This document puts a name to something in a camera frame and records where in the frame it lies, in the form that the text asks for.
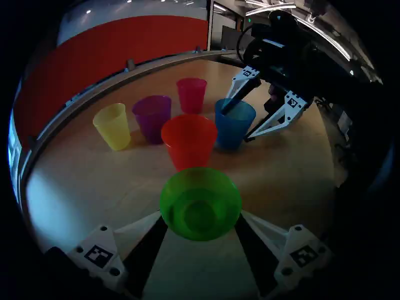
green plastic cup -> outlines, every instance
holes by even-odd
[[[159,206],[165,223],[177,235],[192,241],[210,241],[235,226],[242,199],[224,173],[195,167],[184,169],[168,180]]]

black cable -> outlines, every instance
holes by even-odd
[[[241,53],[239,52],[239,46],[240,46],[240,44],[241,44],[241,40],[242,40],[243,36],[245,35],[245,33],[246,33],[249,29],[251,29],[252,27],[253,27],[253,25],[250,25],[249,27],[247,27],[247,28],[241,33],[241,35],[239,36],[239,38],[237,39],[237,43],[236,43],[236,53],[237,53],[237,56],[239,57],[239,59],[241,60],[242,63],[245,63],[245,62],[243,61],[243,58],[242,58],[242,56],[241,56]]]

pink plastic cup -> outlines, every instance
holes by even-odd
[[[162,144],[161,128],[171,119],[171,98],[149,96],[137,102],[132,113],[140,126],[140,131],[151,144]]]
[[[203,108],[207,81],[200,78],[183,78],[176,85],[182,111],[186,114],[200,114]]]

purple plastic cup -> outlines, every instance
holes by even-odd
[[[171,98],[149,96],[132,107],[140,131],[150,144],[162,144],[161,128],[171,119]]]

blue plastic cup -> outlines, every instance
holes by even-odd
[[[225,101],[215,103],[215,125],[218,129],[217,145],[225,150],[237,150],[255,117],[256,110],[248,103],[240,101],[226,115],[221,114]]]

